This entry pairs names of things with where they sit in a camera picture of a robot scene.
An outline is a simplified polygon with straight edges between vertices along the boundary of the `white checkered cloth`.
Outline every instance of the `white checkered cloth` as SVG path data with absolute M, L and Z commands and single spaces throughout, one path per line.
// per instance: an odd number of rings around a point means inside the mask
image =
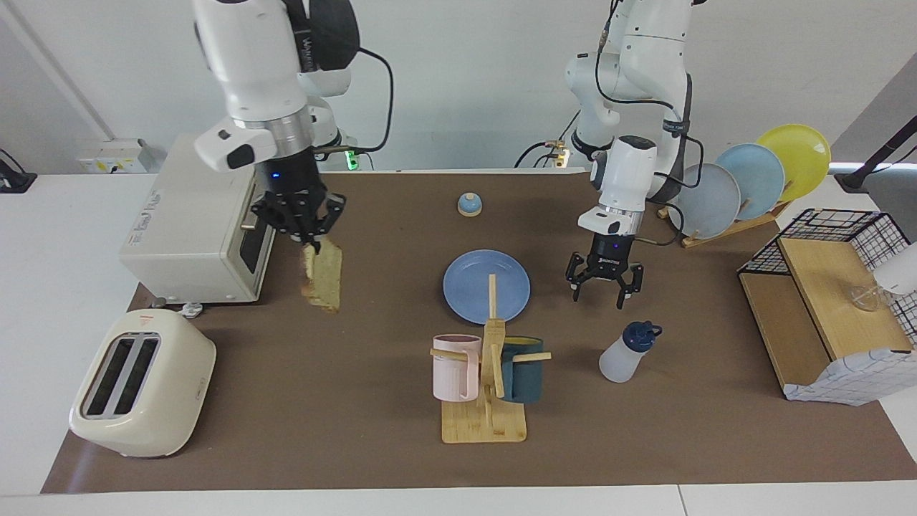
M 831 362 L 810 386 L 787 384 L 789 400 L 828 401 L 859 407 L 870 401 L 917 386 L 915 353 L 876 349 Z

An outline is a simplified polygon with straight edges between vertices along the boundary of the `mug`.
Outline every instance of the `mug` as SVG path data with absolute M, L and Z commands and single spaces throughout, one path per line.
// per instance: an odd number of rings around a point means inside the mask
M 478 364 L 481 337 L 446 334 L 433 338 L 434 349 L 464 353 L 468 360 L 433 357 L 433 396 L 443 401 L 472 401 L 478 398 Z
M 541 353 L 545 343 L 534 337 L 506 337 L 503 340 L 501 370 L 503 371 L 503 401 L 535 403 L 541 399 L 541 361 L 514 363 L 518 354 Z

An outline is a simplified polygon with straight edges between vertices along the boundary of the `green light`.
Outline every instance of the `green light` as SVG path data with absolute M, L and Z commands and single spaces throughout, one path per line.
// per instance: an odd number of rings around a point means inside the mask
M 350 170 L 359 169 L 359 156 L 354 151 L 346 151 L 344 154 L 347 156 L 347 167 Z

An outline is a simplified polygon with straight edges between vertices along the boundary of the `white plastic bottle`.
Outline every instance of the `white plastic bottle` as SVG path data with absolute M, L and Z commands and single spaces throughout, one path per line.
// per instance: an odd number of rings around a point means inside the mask
M 634 375 L 637 364 L 662 334 L 661 326 L 652 322 L 632 322 L 621 337 L 599 357 L 599 369 L 609 380 L 622 384 Z

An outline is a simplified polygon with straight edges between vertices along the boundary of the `light blue plate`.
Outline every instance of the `light blue plate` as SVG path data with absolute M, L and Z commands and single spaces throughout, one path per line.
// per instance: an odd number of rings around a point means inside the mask
M 742 202 L 751 199 L 739 210 L 739 220 L 760 217 L 777 205 L 783 194 L 783 165 L 770 149 L 756 143 L 742 143 L 726 150 L 716 164 L 733 175 L 739 184 Z
M 461 318 L 477 324 L 487 322 L 488 277 L 497 275 L 497 315 L 510 320 L 519 315 L 532 293 L 525 269 L 512 256 L 490 249 L 466 252 L 446 270 L 443 294 Z

